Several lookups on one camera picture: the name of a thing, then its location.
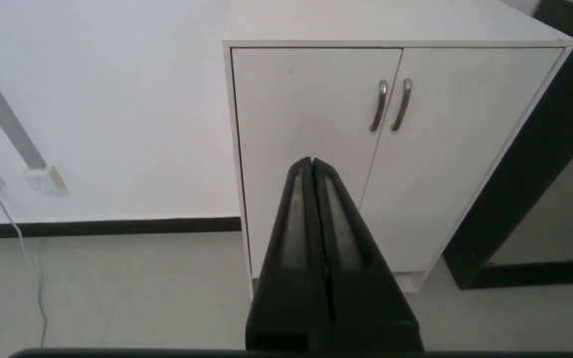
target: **black baseboard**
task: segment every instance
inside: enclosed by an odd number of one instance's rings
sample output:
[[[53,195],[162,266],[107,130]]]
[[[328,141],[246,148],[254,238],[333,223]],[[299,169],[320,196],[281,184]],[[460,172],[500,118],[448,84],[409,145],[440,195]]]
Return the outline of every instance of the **black baseboard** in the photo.
[[[573,262],[486,266],[462,288],[573,283]]]
[[[20,223],[18,225],[26,238],[241,231],[240,217]],[[10,224],[0,224],[0,239],[16,237],[17,233]]]

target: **metal pipe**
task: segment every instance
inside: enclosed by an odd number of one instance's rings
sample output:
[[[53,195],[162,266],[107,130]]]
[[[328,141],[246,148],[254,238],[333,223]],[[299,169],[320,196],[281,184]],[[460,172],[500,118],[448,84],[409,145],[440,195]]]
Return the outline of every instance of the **metal pipe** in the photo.
[[[30,169],[43,169],[46,166],[46,161],[39,153],[39,150],[32,142],[32,139],[26,133],[26,130],[17,119],[15,112],[12,111],[10,105],[4,98],[0,91],[0,126],[8,139],[17,148],[19,155],[24,159],[28,168]]]

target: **cabinet door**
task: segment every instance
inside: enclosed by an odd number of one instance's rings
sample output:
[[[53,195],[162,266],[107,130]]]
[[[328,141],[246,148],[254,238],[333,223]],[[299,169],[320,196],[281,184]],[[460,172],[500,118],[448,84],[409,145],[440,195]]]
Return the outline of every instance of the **cabinet door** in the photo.
[[[232,50],[252,276],[260,274],[297,160],[331,164],[361,201],[383,122],[370,130],[380,82],[388,94],[400,56],[396,49]]]
[[[441,253],[560,52],[404,50],[360,208],[392,271],[428,269]]]

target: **white wall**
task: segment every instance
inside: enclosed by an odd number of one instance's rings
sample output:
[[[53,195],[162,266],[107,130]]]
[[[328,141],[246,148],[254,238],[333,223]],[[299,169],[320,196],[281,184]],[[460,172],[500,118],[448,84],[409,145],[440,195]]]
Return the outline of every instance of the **white wall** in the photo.
[[[228,8],[0,0],[0,90],[70,192],[33,192],[0,129],[11,214],[20,222],[239,215],[220,44]]]

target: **black object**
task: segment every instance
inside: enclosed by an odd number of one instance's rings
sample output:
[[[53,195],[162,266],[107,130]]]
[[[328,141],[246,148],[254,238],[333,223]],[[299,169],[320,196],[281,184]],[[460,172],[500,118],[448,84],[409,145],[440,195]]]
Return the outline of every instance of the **black object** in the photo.
[[[247,350],[421,352],[419,324],[337,172],[288,172]]]
[[[573,3],[544,0],[534,15],[573,37]],[[487,262],[573,158],[573,51],[444,251],[460,288],[573,283],[573,262]]]
[[[214,233],[241,231],[240,217],[110,220],[65,223],[18,223],[24,237],[86,235]],[[0,239],[17,238],[10,224],[0,224]]]

